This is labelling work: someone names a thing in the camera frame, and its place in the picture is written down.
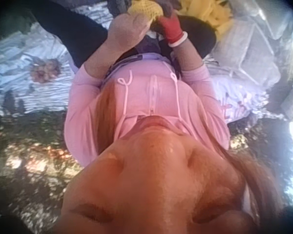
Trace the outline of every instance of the white bracelet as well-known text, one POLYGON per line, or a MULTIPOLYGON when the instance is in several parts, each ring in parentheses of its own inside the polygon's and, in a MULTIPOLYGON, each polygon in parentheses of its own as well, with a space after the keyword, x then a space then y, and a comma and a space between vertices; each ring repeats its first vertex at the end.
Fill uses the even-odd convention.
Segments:
POLYGON ((180 38, 179 40, 177 40, 175 43, 168 43, 168 45, 173 48, 173 47, 177 47, 179 45, 181 45, 186 39, 188 38, 188 33, 187 32, 184 32, 182 38, 180 38))

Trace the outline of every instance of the mouth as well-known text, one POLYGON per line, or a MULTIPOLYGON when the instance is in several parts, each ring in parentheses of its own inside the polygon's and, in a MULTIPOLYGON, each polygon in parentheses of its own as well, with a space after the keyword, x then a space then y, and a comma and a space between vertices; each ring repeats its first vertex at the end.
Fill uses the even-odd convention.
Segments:
POLYGON ((166 129, 166 130, 174 132, 177 135, 184 135, 184 133, 181 130, 176 128, 165 118, 161 116, 147 116, 139 120, 123 138, 131 137, 132 135, 138 132, 144 131, 151 127, 166 129))

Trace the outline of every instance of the clothing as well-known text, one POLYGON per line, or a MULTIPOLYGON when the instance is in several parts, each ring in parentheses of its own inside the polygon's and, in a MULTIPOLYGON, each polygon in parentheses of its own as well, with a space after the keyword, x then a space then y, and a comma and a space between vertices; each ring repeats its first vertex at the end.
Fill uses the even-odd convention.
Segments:
MULTIPOLYGON (((159 60, 142 60, 112 74, 110 79, 116 81, 114 140, 131 130, 139 118, 158 115, 214 150, 202 125, 203 116, 216 140, 227 149, 229 130, 206 66, 183 71, 182 80, 177 80, 172 69, 159 60)), ((82 66, 70 91, 64 136, 69 151, 82 166, 97 157, 91 126, 102 82, 87 74, 82 66)))
MULTIPOLYGON (((103 44, 107 30, 87 16, 72 12, 49 0, 29 1, 28 7, 40 25, 49 33, 56 35, 67 47, 74 64, 81 65, 103 44)), ((179 16, 181 27, 188 33, 199 55, 204 58, 216 44, 216 35, 207 23, 193 17, 179 16)), ((170 59, 172 49, 165 40, 158 43, 161 54, 170 59)), ((124 53, 118 61, 142 53, 141 47, 124 53)))

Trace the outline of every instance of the red glove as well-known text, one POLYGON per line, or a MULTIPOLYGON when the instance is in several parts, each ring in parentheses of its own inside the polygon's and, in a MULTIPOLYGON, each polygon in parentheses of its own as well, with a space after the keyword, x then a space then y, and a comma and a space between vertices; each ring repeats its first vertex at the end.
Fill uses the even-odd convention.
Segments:
POLYGON ((180 42, 179 44, 181 44, 187 39, 188 35, 182 31, 179 19, 175 12, 171 14, 170 18, 164 16, 159 17, 158 21, 164 28, 165 37, 171 47, 174 47, 173 45, 175 43, 180 42))

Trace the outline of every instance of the hand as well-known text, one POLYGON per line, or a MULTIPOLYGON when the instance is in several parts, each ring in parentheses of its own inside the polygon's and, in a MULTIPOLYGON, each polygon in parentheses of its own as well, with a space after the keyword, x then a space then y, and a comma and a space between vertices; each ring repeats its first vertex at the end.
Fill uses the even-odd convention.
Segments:
POLYGON ((106 43, 113 50, 125 53, 142 41, 150 25, 144 15, 121 14, 112 21, 106 43))
POLYGON ((164 29, 165 38, 169 44, 174 44, 179 41, 184 33, 181 29, 178 16, 172 11, 170 17, 161 16, 158 18, 159 23, 164 29))

